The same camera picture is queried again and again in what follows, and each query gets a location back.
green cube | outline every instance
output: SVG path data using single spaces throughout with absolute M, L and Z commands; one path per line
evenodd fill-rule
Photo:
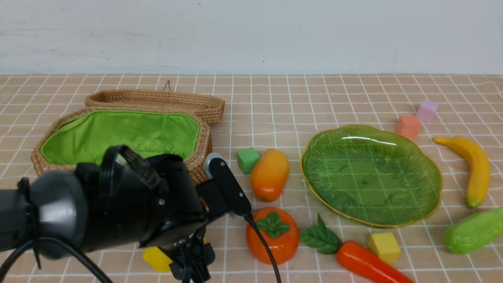
M 259 161 L 259 153 L 254 148 L 247 148 L 237 152 L 237 165 L 244 175 L 251 173 L 253 167 Z

green plate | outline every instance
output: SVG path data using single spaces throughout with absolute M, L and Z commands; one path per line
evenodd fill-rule
M 437 165 L 411 140 L 369 126 L 317 134 L 300 170 L 324 205 L 371 227 L 410 225 L 431 216 L 441 203 Z

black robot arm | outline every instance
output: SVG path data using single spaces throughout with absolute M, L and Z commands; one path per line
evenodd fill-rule
M 206 226 L 233 213 L 244 217 L 271 257 L 256 227 L 248 198 L 219 154 L 204 169 L 209 180 L 194 186 L 180 156 L 141 158 L 127 146 L 110 147 L 99 167 L 80 163 L 74 171 L 48 171 L 17 190 L 0 190 L 0 251 L 14 249 L 0 267 L 2 282 L 16 259 L 33 249 L 48 259 L 74 256 L 101 282 L 111 280 L 85 253 L 138 242 L 157 246 L 182 282 L 204 283 L 215 260 L 204 243 Z

green fabric lining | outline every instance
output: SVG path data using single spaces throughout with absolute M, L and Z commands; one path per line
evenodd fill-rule
M 200 125 L 182 113 L 153 113 L 133 110 L 95 110 L 65 126 L 41 147 L 51 164 L 101 164 L 110 146 L 127 145 L 144 158 L 194 153 Z

basket handle loop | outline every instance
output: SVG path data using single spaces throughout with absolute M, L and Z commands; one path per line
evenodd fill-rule
M 171 90 L 171 83 L 170 83 L 170 81 L 169 81 L 169 80 L 166 82 L 166 84 L 165 84 L 165 85 L 164 85 L 164 87 L 162 88 L 162 91 L 165 91 L 165 90 L 166 90 L 166 87 L 167 87 L 167 89 L 168 89 L 168 91 L 167 91 L 167 92 L 168 92 L 168 93 L 171 93 L 171 92 L 172 92 L 172 90 Z

